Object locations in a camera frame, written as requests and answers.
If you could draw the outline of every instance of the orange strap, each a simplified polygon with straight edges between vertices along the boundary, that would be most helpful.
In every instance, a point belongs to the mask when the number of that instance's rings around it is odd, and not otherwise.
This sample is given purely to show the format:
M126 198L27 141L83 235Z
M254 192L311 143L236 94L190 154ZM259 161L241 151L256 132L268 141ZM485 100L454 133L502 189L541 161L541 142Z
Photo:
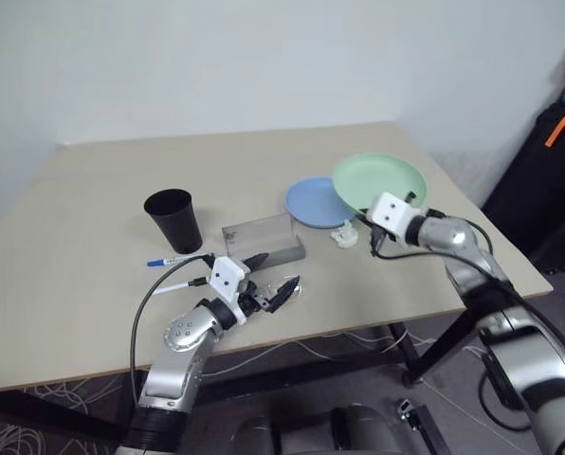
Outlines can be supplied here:
M550 137L548 137L548 140L546 141L546 147L550 148L553 146L556 138L558 137L558 135L560 135L560 132L563 131L563 128L565 128L565 117L561 119L555 130L550 134Z

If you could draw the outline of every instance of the green plate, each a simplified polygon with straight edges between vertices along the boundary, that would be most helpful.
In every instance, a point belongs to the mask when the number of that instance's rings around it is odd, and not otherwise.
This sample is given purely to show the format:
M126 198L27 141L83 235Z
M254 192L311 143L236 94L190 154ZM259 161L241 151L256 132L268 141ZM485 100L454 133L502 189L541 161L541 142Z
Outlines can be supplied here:
M415 167L396 156L385 154L352 155L341 161L333 174L333 186L343 201L356 211L367 209L374 199L387 191L420 207L426 200L426 180Z

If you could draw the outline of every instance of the pen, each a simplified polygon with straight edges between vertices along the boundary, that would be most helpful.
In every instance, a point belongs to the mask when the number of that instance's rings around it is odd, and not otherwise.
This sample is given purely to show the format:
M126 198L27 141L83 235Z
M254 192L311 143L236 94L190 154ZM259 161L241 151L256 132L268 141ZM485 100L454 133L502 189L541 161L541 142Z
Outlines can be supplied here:
M200 256L201 254L204 253L187 254L185 256L178 256L176 258L154 259L153 261L148 261L147 265L149 267L159 267L161 265L179 264L182 261L185 261L189 258L193 258L194 256Z

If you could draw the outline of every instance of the blue plate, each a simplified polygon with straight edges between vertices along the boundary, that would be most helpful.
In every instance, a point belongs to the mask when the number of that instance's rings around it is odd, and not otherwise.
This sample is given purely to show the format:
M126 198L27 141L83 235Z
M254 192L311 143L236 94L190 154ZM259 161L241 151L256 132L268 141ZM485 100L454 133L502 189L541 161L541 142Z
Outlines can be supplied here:
M308 178L293 185L286 194L286 209L310 228L339 228L344 220L355 217L329 177Z

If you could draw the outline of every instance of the beige table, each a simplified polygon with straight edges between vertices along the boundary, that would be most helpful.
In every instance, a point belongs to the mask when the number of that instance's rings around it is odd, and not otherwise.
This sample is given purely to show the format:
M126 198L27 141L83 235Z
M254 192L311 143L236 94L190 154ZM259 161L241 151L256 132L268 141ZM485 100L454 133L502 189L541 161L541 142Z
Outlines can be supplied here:
M221 227L284 212L294 182L330 175L344 156L375 151L407 159L428 182L427 205L473 220L523 296L551 286L406 133L392 123L186 136L62 148L0 223L0 389L127 368L133 315L174 253L143 212L169 187L189 190L204 251L225 252ZM350 330L461 309L439 259L373 259L367 230L342 250L328 231L296 224L307 258L256 281L301 274L301 297L276 315L230 331L217 351ZM173 282L204 274L191 265ZM154 358L167 321L207 287L157 296L137 339L137 364Z

